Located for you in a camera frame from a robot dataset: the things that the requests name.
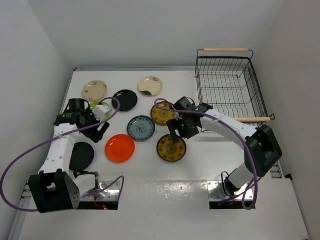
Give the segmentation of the yellow patterned plate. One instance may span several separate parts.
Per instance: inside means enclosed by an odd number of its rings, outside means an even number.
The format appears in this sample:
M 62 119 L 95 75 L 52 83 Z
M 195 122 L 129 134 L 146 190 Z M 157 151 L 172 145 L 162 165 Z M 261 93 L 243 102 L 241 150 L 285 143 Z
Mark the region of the yellow patterned plate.
M 181 137 L 178 137 L 178 143 L 173 143 L 172 136 L 167 134 L 158 141 L 156 151 L 162 160 L 175 163 L 184 158 L 187 145 Z
M 174 112 L 160 109 L 154 105 L 151 109 L 151 118 L 156 124 L 166 126 L 167 122 L 174 120 L 176 116 Z

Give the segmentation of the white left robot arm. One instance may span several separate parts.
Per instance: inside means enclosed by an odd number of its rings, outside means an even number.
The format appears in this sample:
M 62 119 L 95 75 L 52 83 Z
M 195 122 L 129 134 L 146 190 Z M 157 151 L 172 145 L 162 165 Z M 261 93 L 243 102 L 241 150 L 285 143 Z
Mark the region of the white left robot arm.
M 110 126 L 105 117 L 111 111 L 104 103 L 91 108 L 82 98 L 69 99 L 54 122 L 54 137 L 43 166 L 28 180 L 38 212 L 77 209 L 82 196 L 98 189 L 97 172 L 78 170 L 72 175 L 70 162 L 79 134 L 94 143 L 102 140 Z

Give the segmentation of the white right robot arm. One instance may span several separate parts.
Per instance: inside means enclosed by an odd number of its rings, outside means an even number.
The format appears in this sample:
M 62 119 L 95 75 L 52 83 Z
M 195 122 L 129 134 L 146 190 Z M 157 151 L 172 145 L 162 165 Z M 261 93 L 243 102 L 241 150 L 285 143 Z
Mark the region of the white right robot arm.
M 187 97 L 170 104 L 168 111 L 173 114 L 166 125 L 174 145 L 204 129 L 232 141 L 244 151 L 243 163 L 218 185 L 219 196 L 225 201 L 235 199 L 236 193 L 248 183 L 256 187 L 283 155 L 273 130 L 265 124 L 257 127 L 242 123 L 207 103 L 196 105 Z

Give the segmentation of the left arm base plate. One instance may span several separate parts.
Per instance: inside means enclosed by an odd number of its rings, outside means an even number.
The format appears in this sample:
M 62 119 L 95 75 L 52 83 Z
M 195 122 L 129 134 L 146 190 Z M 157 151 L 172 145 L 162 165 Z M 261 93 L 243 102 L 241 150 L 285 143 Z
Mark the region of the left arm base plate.
M 103 181 L 98 184 L 98 188 L 90 191 L 87 195 L 81 198 L 82 201 L 94 201 L 97 199 L 100 202 L 114 202 L 119 199 L 119 193 L 122 186 L 122 181 L 118 180 L 116 183 L 114 183 L 109 188 L 105 189 L 104 191 L 101 191 L 99 193 L 91 194 L 95 191 L 100 191 L 109 186 L 112 182 L 111 181 Z

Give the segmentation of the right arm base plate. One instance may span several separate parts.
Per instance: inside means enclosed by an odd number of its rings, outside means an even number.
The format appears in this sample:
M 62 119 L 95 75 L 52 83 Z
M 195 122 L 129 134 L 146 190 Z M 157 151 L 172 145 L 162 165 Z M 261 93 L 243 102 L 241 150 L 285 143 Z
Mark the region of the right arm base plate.
M 243 185 L 240 190 L 234 193 L 234 196 L 227 196 L 223 191 L 223 185 L 221 181 L 208 181 L 207 190 L 210 202 L 222 202 L 230 199 L 230 201 L 241 202 L 249 184 Z

